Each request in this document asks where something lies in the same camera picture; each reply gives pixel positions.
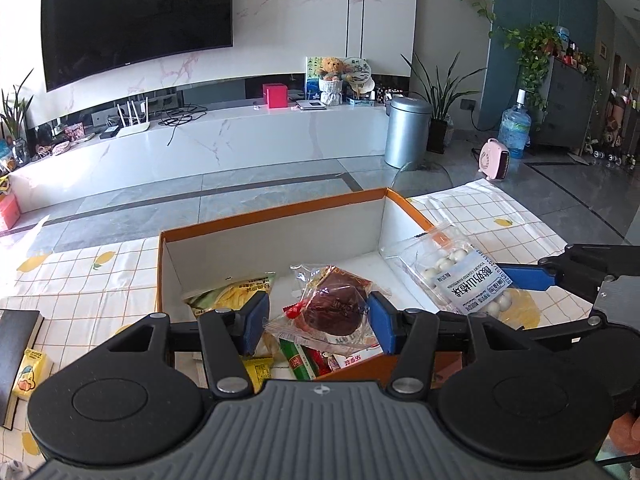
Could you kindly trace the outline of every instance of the gray ribbed panel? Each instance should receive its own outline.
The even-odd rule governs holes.
[[[184,447],[149,464],[83,470],[50,462],[33,480],[596,480],[593,463],[521,472],[482,462],[450,442],[430,411],[374,383],[268,381],[258,396],[225,401]]]

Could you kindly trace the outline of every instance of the teal wall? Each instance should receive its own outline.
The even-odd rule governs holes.
[[[598,0],[495,0],[495,25],[526,28],[539,22],[551,22],[569,29],[572,41],[587,52],[596,43]],[[504,37],[495,33],[489,46],[479,128],[489,128],[500,120],[505,108],[515,101],[518,76],[516,48],[504,49]]]

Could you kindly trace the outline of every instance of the red box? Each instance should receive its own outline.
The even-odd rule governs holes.
[[[262,85],[267,108],[286,108],[289,106],[288,91],[287,85],[282,83]]]
[[[13,193],[0,196],[0,231],[11,229],[20,218],[18,200]]]

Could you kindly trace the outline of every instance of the dark floor border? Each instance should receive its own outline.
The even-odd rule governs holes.
[[[551,177],[545,175],[544,173],[542,173],[541,171],[536,169],[537,166],[584,166],[584,164],[580,164],[579,162],[525,162],[525,165],[529,166],[533,171],[535,171],[540,176],[543,176],[544,178],[546,178],[549,182],[554,184],[556,187],[559,187],[559,189],[561,189],[562,191],[567,193],[567,195],[569,195],[571,198],[576,200],[578,203],[580,203],[581,205],[585,206],[585,208],[587,208],[588,211],[590,211],[601,222],[603,222],[607,227],[609,227],[609,229],[611,229],[613,232],[615,232],[615,234],[617,234],[620,238],[622,238],[623,242],[627,242],[627,240],[624,237],[624,235],[620,234],[620,232],[615,227],[613,227],[613,225],[611,225],[609,222],[607,222],[602,216],[600,216],[597,212],[595,212],[589,205],[587,205],[582,200],[580,200],[571,191],[565,189],[563,186],[560,186],[560,184],[558,184]]]
[[[110,207],[103,207],[101,209],[93,209],[91,211],[85,211],[82,213],[75,213],[73,215],[61,216],[60,218],[53,218],[44,222],[44,226],[62,224],[71,220],[79,220],[81,218],[88,218],[91,216],[102,215],[106,213],[113,213],[116,211],[125,211],[127,209],[135,209],[137,207],[143,207],[146,205],[157,205],[167,202],[176,202],[178,200],[186,200],[188,198],[199,198],[203,196],[219,195],[224,193],[232,193],[234,191],[244,191],[247,189],[260,189],[263,187],[271,186],[287,186],[289,184],[304,184],[306,182],[322,182],[324,180],[341,180],[343,181],[351,191],[362,191],[362,186],[357,183],[353,175],[348,172],[343,173],[324,173],[319,175],[298,176],[292,178],[280,178],[277,180],[263,180],[261,182],[251,182],[248,184],[239,184],[237,186],[218,187],[213,189],[202,189],[200,191],[190,191],[187,193],[179,193],[170,196],[159,196],[157,198],[149,198],[146,200],[139,200],[137,202],[129,202],[127,204],[114,205]],[[0,233],[0,238],[9,235],[15,235],[25,231],[33,229],[37,225],[37,222],[30,225],[25,225],[11,231],[4,231]]]

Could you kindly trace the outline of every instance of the robotic arm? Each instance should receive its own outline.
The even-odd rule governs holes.
[[[238,355],[262,333],[262,292],[192,323],[150,314],[34,391],[28,423],[47,463],[32,478],[609,478],[594,458],[640,397],[639,258],[573,246],[501,266],[519,288],[594,303],[588,319],[526,331],[483,313],[399,311],[372,293],[372,328],[399,355],[385,389],[269,380],[254,395]],[[172,367],[177,351],[202,352],[208,389]],[[431,390],[437,351],[465,366]]]

